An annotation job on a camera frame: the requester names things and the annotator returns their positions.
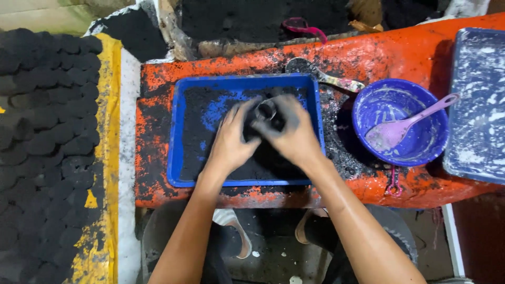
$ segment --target concrete floor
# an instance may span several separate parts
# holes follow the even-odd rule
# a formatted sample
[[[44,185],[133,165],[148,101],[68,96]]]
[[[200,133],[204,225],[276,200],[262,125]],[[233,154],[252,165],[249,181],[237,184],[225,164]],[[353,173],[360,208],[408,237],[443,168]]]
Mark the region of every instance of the concrete floor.
[[[292,211],[289,214],[292,218],[283,219],[289,211]],[[452,277],[443,224],[437,227],[433,223],[430,210],[418,215],[417,220],[415,210],[398,209],[397,212],[413,232],[419,253],[418,268],[424,277],[427,280]],[[225,259],[234,279],[289,283],[290,278],[298,276],[304,284],[321,283],[331,256],[315,245],[302,245],[294,238],[294,228],[303,210],[239,209],[236,213],[251,239],[252,250],[258,252],[259,256]]]

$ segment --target orange table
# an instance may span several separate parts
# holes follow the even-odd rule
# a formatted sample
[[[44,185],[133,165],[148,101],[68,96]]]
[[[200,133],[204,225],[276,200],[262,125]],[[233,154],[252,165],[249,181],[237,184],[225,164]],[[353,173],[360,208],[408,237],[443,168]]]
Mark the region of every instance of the orange table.
[[[452,46],[464,27],[505,29],[505,13],[447,20],[383,33],[320,43],[284,46],[232,58],[148,64],[142,68],[142,98],[137,102],[136,205],[157,207],[187,199],[191,188],[174,188],[166,177],[172,96],[177,80],[188,76],[280,73],[293,57],[304,57],[330,75],[368,84],[401,78],[428,88],[438,98],[449,90]],[[343,94],[335,91],[336,101]],[[403,208],[432,208],[494,191],[502,186],[447,175],[440,162],[405,168],[399,174],[403,194],[385,195],[387,170],[371,169],[348,179],[364,203]],[[223,188],[219,207],[321,207],[314,187],[253,186]]]

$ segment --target blue plastic tray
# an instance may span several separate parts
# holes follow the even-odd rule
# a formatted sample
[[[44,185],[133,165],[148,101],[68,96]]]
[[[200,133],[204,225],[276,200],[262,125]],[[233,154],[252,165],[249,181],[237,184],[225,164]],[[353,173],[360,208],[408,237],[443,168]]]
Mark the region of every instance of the blue plastic tray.
[[[464,28],[456,35],[444,169],[505,184],[505,31]]]
[[[229,99],[244,100],[241,96],[244,90],[264,89],[267,87],[307,88],[307,100],[302,102],[308,110],[312,127],[321,145],[321,151],[326,154],[323,137],[323,122],[321,118],[321,105],[319,103],[319,87],[315,78],[309,74],[266,74],[248,76],[219,76],[219,77],[190,77],[179,80],[175,84],[174,99],[172,102],[172,124],[170,128],[170,142],[168,147],[168,182],[176,187],[191,187],[195,180],[182,180],[180,178],[183,166],[184,148],[182,136],[184,129],[184,110],[186,98],[184,91],[190,87],[208,87],[215,90],[227,90],[234,95]],[[281,180],[281,179],[248,179],[226,180],[223,186],[243,185],[308,185],[309,179]]]

